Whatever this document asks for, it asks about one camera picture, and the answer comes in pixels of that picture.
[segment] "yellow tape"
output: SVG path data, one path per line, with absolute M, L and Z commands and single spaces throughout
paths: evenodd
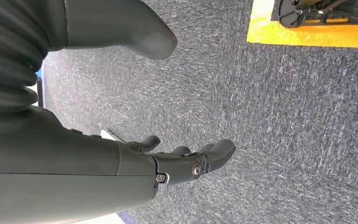
M 248 42 L 358 48 L 358 25 L 285 28 L 278 21 L 271 21 L 274 2 L 274 0 L 254 0 Z

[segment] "silver bolt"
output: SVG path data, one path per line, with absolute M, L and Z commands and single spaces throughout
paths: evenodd
M 201 166 L 197 163 L 193 166 L 192 175 L 194 178 L 198 178 L 201 175 Z
M 164 174 L 157 174 L 156 175 L 156 181 L 159 182 L 159 183 L 164 183 L 165 175 Z

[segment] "robotic hand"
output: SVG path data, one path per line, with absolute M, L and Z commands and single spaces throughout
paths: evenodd
M 138 0 L 0 0 L 0 224 L 66 224 L 141 205 L 159 186 L 196 180 L 235 151 L 222 140 L 153 154 L 64 128 L 26 88 L 49 51 L 123 45 L 165 59 L 177 39 Z

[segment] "robotic thumb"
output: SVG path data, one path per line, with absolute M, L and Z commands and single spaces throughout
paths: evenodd
M 126 46 L 163 60 L 178 40 L 162 19 L 139 0 L 66 0 L 67 48 Z

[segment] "hex bolt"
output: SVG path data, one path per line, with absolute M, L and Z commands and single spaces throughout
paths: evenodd
M 192 170 L 193 177 L 198 178 L 201 175 L 201 172 L 202 172 L 201 166 L 198 163 L 196 163 L 193 166 L 193 170 Z
M 156 181 L 159 182 L 159 183 L 164 183 L 165 175 L 164 174 L 157 174 L 156 175 Z

